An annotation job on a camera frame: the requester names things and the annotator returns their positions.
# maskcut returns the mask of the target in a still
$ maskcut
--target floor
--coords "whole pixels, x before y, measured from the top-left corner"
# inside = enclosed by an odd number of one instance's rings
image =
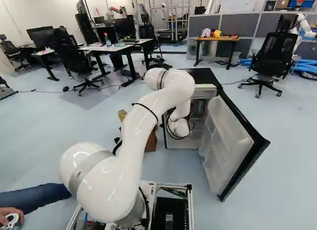
[[[142,54],[133,54],[139,73]],[[186,55],[163,55],[175,68],[191,68]],[[231,68],[202,62],[211,67],[221,83],[232,83],[253,73],[245,67]],[[53,70],[59,82],[47,80],[40,68],[16,77],[3,77],[19,91],[61,91],[75,84],[62,67]],[[116,74],[106,84],[121,84]],[[225,92],[259,133],[271,142],[237,188],[221,203],[210,193],[201,158],[195,150],[166,150],[162,130],[157,131],[158,149],[146,153],[144,180],[191,183],[194,191],[197,230],[315,230],[317,226],[317,86],[315,81],[293,75],[279,84],[284,92],[277,97],[264,89],[255,99],[255,87],[242,90],[237,84],[224,85]],[[67,93],[19,93],[0,101],[1,181],[0,191],[60,182],[58,162],[72,144],[93,141],[111,150],[119,133],[117,111],[131,110],[150,90],[139,82],[118,90],[89,90],[78,97]],[[76,206],[71,198],[43,207],[27,215],[24,230],[62,230]]]

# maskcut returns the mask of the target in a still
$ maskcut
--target denim sleeve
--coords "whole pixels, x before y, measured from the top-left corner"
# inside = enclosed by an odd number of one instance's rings
[[[47,183],[36,187],[0,193],[0,207],[14,207],[29,214],[47,204],[71,196],[63,184]]]

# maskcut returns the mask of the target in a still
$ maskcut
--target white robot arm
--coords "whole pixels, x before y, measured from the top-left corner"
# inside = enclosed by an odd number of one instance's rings
[[[136,211],[143,206],[138,194],[143,153],[158,118],[176,107],[169,120],[172,132],[179,137],[189,133],[183,117],[190,112],[193,77],[182,70],[153,68],[145,83],[155,91],[142,97],[124,119],[117,156],[98,144],[83,142],[70,147],[60,160],[62,182],[87,213],[102,223],[115,222],[125,228],[137,224],[135,216],[140,213]]]
[[[315,38],[317,36],[317,33],[314,33],[310,27],[310,25],[308,24],[305,16],[302,13],[298,14],[298,18],[297,18],[298,23],[300,24],[300,30],[301,28],[303,28],[303,30],[305,31],[305,37],[309,37],[309,38]],[[294,27],[293,29],[290,30],[290,33],[293,34],[299,34],[299,31],[296,27]],[[298,36],[297,41],[296,41],[296,45],[294,47],[294,52],[297,50],[298,46],[300,45],[301,41],[302,41],[302,37]]]

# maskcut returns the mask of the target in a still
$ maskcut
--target yellow object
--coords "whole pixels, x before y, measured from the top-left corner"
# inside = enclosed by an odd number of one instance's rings
[[[118,111],[118,116],[121,122],[123,122],[124,118],[127,116],[127,112],[124,110],[119,110]]]
[[[221,35],[221,31],[220,31],[220,30],[216,30],[216,31],[214,31],[214,33],[213,33],[213,37],[214,37],[214,38],[220,38],[220,35]]]

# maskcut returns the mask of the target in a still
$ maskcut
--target fridge door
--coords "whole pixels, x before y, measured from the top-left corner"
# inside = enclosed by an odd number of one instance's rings
[[[270,142],[223,90],[208,103],[208,112],[199,154],[212,193],[225,201]]]

